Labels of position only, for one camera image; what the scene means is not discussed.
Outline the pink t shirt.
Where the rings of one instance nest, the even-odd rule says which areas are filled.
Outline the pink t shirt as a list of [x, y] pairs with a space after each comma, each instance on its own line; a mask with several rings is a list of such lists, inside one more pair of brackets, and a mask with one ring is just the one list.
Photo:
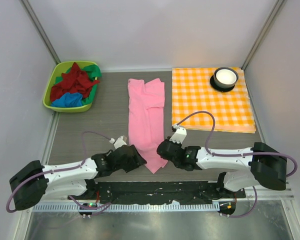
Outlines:
[[129, 144], [136, 147], [147, 169], [155, 174], [168, 163], [157, 154], [164, 141], [165, 83], [159, 78], [149, 82], [130, 78], [127, 89]]

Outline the orange checkered cloth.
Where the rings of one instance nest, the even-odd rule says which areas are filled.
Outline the orange checkered cloth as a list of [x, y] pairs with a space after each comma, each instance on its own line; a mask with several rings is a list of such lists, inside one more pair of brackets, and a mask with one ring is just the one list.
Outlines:
[[210, 84], [216, 68], [172, 70], [172, 124], [182, 122], [188, 130], [255, 133], [256, 124], [244, 71], [234, 67], [238, 81], [233, 90], [220, 92]]

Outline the lime green plastic basket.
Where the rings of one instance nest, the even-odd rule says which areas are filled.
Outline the lime green plastic basket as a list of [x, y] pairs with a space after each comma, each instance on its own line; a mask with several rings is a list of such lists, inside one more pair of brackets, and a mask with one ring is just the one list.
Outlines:
[[[99, 66], [92, 61], [65, 61], [56, 65], [48, 80], [43, 95], [43, 105], [60, 113], [86, 112], [92, 106], [99, 78], [102, 76]], [[65, 93], [82, 94], [80, 107], [53, 107], [51, 103]]]

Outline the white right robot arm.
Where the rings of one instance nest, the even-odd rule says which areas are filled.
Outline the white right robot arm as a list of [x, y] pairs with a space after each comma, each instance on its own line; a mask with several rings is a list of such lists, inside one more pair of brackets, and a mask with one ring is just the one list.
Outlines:
[[258, 185], [274, 191], [286, 189], [286, 157], [262, 142], [242, 149], [211, 149], [182, 147], [165, 139], [156, 152], [182, 170], [223, 169], [214, 186], [217, 199], [232, 198], [236, 192]]

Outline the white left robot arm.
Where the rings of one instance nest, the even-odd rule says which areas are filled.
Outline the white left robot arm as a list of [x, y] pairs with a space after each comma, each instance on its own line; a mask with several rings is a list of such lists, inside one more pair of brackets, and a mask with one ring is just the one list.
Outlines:
[[97, 153], [82, 161], [42, 165], [34, 160], [10, 180], [9, 213], [27, 210], [43, 199], [89, 196], [97, 178], [108, 177], [118, 170], [126, 173], [147, 162], [134, 145], [122, 145], [106, 153]]

